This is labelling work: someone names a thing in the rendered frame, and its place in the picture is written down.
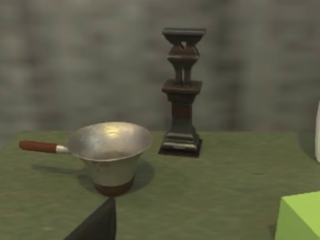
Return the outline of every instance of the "saucepan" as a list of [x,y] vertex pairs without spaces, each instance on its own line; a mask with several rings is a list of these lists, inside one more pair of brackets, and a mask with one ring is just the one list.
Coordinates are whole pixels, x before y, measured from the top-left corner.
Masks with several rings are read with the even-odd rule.
[[23,140],[22,150],[72,154],[87,166],[95,188],[105,196],[126,193],[133,185],[139,156],[152,144],[146,128],[129,122],[103,122],[76,130],[65,145]]

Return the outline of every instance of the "green box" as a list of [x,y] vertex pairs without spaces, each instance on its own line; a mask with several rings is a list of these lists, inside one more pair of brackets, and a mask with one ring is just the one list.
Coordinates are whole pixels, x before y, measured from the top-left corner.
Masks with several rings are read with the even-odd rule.
[[320,191],[281,198],[275,240],[320,240]]

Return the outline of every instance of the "table surface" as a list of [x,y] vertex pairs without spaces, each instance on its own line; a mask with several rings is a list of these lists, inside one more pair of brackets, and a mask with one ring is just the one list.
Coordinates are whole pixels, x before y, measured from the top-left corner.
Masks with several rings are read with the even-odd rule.
[[[105,201],[80,160],[18,148],[69,134],[22,132],[1,151],[1,240],[62,240]],[[187,158],[158,155],[154,133],[132,190],[116,199],[117,240],[272,240],[280,198],[320,190],[312,134],[200,135],[200,158]]]

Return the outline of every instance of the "brown handle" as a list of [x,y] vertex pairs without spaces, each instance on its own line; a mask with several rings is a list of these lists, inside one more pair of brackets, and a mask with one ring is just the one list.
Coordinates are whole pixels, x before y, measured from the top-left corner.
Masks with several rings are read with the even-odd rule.
[[27,141],[19,142],[19,148],[26,151],[42,152],[42,153],[57,153],[57,144],[41,142],[41,141]]

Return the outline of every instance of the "gray wall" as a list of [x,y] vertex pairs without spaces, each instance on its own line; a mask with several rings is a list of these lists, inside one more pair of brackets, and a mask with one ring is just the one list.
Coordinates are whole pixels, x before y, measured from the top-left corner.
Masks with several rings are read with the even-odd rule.
[[170,122],[164,27],[203,27],[199,130],[314,127],[318,0],[0,0],[0,144],[21,130]]

